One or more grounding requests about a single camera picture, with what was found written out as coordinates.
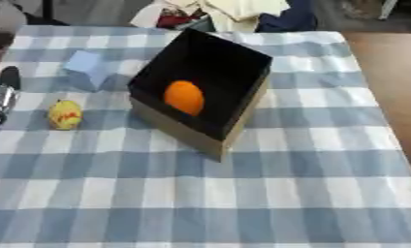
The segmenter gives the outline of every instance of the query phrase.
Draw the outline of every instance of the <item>blue sponge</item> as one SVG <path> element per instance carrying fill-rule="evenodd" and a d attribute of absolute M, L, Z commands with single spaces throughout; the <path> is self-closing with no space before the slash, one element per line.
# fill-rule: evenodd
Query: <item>blue sponge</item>
<path fill-rule="evenodd" d="M 102 55 L 83 50 L 77 51 L 64 69 L 72 85 L 86 91 L 98 91 L 109 76 Z"/>

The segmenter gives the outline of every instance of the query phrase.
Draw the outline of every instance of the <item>orange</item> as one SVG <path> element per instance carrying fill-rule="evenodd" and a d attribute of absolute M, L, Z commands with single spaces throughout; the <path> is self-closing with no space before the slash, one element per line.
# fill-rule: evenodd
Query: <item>orange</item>
<path fill-rule="evenodd" d="M 174 81 L 165 91 L 164 98 L 167 105 L 193 116 L 197 116 L 204 106 L 203 92 L 190 81 Z"/>

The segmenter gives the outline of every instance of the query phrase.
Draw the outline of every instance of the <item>blue checkered tablecloth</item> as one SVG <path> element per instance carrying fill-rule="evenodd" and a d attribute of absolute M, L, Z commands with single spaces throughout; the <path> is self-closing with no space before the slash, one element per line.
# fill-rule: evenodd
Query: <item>blue checkered tablecloth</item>
<path fill-rule="evenodd" d="M 178 33 L 25 27 L 0 69 L 23 92 L 0 128 L 1 248 L 411 247 L 411 168 L 337 33 L 221 34 L 273 56 L 270 88 L 223 163 L 142 122 L 126 84 Z M 97 93 L 61 67 L 104 55 Z M 84 108 L 50 130 L 57 99 Z"/>

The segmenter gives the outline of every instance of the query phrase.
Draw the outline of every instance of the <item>metal object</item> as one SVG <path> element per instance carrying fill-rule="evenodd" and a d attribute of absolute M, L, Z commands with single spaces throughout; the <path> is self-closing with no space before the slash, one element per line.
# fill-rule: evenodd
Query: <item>metal object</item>
<path fill-rule="evenodd" d="M 53 19 L 53 0 L 43 0 L 43 18 Z"/>
<path fill-rule="evenodd" d="M 379 16 L 379 19 L 387 19 L 391 12 L 393 11 L 393 8 L 397 4 L 398 0 L 387 0 L 385 1 L 384 5 L 382 6 L 382 13 Z"/>
<path fill-rule="evenodd" d="M 7 120 L 8 112 L 16 105 L 20 90 L 17 67 L 7 67 L 0 74 L 0 125 Z"/>

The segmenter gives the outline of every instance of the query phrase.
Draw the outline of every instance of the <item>black box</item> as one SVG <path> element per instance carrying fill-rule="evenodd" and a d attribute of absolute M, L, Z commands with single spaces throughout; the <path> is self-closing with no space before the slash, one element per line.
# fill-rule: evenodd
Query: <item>black box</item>
<path fill-rule="evenodd" d="M 175 38 L 129 83 L 138 115 L 221 160 L 267 89 L 271 57 L 193 29 Z M 204 94 L 198 116 L 163 101 L 166 88 L 189 80 Z"/>

